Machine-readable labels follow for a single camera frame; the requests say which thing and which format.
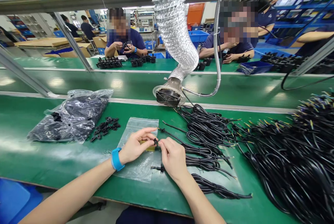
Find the smartwatch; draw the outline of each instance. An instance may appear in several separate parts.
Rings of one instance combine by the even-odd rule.
[[[118,147],[111,152],[111,164],[114,167],[114,169],[117,171],[121,170],[124,167],[124,165],[121,164],[119,160],[119,155],[118,155],[118,152],[121,150],[122,149]]]

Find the green conveyor belt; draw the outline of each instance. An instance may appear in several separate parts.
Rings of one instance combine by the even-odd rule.
[[[251,61],[259,61],[259,55],[256,55]],[[19,57],[14,58],[22,67],[28,68],[48,68],[48,69],[84,69],[84,66],[78,58],[48,58],[48,57]],[[98,58],[87,58],[87,61],[93,69],[96,67]],[[177,66],[174,59],[156,59],[156,63],[144,63],[142,67],[132,67],[130,61],[122,62],[123,67],[113,68],[109,70],[140,70],[140,71],[172,71]],[[228,65],[222,65],[222,72],[235,72],[238,63],[232,62]],[[205,67],[204,72],[216,72],[215,61],[210,66]]]
[[[41,71],[28,70],[28,73],[45,84],[53,93],[66,94],[72,89],[98,90],[114,89],[114,98],[155,100],[152,90],[165,83],[168,74],[159,73],[124,73],[124,72],[86,72],[86,71]],[[281,76],[245,76],[221,75],[218,93],[210,98],[202,98],[189,94],[196,103],[225,104],[240,106],[295,108],[298,100],[306,100],[311,93],[320,93],[333,87],[330,79],[317,85],[283,91]],[[298,77],[288,78],[287,87],[296,87],[322,78]],[[211,93],[216,86],[215,74],[189,75],[183,85],[200,93]],[[34,90],[19,80],[8,70],[0,70],[0,91],[34,93]]]
[[[185,140],[183,133],[164,126],[162,120],[185,129],[185,122],[171,108],[109,103],[102,119],[106,116],[119,118],[121,128],[112,131],[94,143],[30,143],[28,132],[43,118],[43,111],[61,103],[60,99],[41,99],[0,96],[0,176],[47,187],[60,188],[77,176],[109,157],[125,129],[130,117],[159,119],[177,137]],[[257,122],[272,117],[285,120],[285,115],[219,111],[224,117],[242,118]],[[226,178],[219,172],[197,171],[206,178],[218,179],[224,187],[239,193],[253,193],[252,199],[226,200],[214,194],[208,199],[227,223],[293,224],[290,216],[280,212],[266,197],[262,186],[250,165],[237,149],[224,151],[231,160],[238,180]],[[189,206],[176,184],[166,174],[153,170],[151,183],[112,176],[95,193],[95,196],[154,209],[191,215]]]

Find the table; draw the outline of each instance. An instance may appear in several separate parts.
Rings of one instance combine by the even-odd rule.
[[[60,99],[24,98],[0,96],[0,177],[60,188],[77,176],[107,159],[125,129],[130,117],[159,119],[185,129],[185,122],[171,108],[165,106],[109,103],[101,121],[106,116],[119,118],[121,128],[112,131],[94,143],[30,143],[25,140],[28,132],[43,118],[43,111],[60,104]],[[256,122],[272,117],[285,120],[285,115],[219,111],[224,117],[242,118]],[[185,135],[166,126],[166,130],[185,140]],[[166,135],[158,133],[158,138]],[[205,172],[203,177],[221,180],[224,186],[239,193],[253,193],[252,199],[223,200],[214,194],[208,199],[224,217],[227,223],[297,223],[290,216],[280,212],[268,200],[253,169],[237,149],[229,148],[224,153],[235,158],[231,160],[238,180],[227,179],[218,172]],[[152,171],[151,183],[143,183],[112,176],[95,193],[107,200],[149,207],[181,215],[191,216],[190,208],[176,184],[165,173]]]

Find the plastic bag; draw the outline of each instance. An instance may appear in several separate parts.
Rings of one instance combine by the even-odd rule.
[[[159,120],[131,117],[126,125],[122,138],[119,141],[117,147],[122,148],[132,133],[137,132],[138,130],[145,127],[157,126],[159,126]],[[158,130],[152,132],[152,134],[155,136],[157,136],[157,133]],[[127,163],[122,170],[115,173],[114,175],[122,178],[150,183],[152,177],[151,166],[154,161],[154,153],[155,152],[144,151],[136,160]]]
[[[28,133],[27,139],[83,143],[94,130],[112,93],[112,89],[68,91],[70,97],[58,107],[46,110],[46,116]]]

